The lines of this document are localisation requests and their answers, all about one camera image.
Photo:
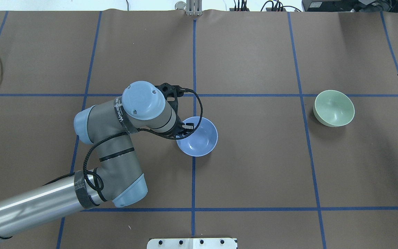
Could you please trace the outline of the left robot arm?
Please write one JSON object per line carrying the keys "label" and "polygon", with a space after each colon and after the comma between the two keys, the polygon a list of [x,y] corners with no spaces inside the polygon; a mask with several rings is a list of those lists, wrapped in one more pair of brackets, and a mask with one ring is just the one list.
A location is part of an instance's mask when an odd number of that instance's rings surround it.
{"label": "left robot arm", "polygon": [[148,132],[183,140],[198,125],[178,115],[178,98],[189,88],[137,81],[122,95],[77,113],[73,126],[79,140],[91,145],[82,168],[9,199],[0,201],[0,243],[12,236],[104,202],[124,208],[148,193],[131,135]]}

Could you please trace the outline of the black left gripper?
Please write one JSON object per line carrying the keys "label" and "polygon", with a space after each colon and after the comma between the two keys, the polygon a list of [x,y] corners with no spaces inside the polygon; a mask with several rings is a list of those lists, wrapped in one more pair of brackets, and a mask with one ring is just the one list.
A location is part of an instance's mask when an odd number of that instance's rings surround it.
{"label": "black left gripper", "polygon": [[178,115],[178,98],[182,97],[184,93],[191,92],[191,89],[168,83],[157,85],[156,88],[164,95],[167,101],[166,106],[170,105],[172,110],[169,112],[167,123],[155,129],[155,132],[165,137],[186,137],[191,134],[194,124],[183,123]]}

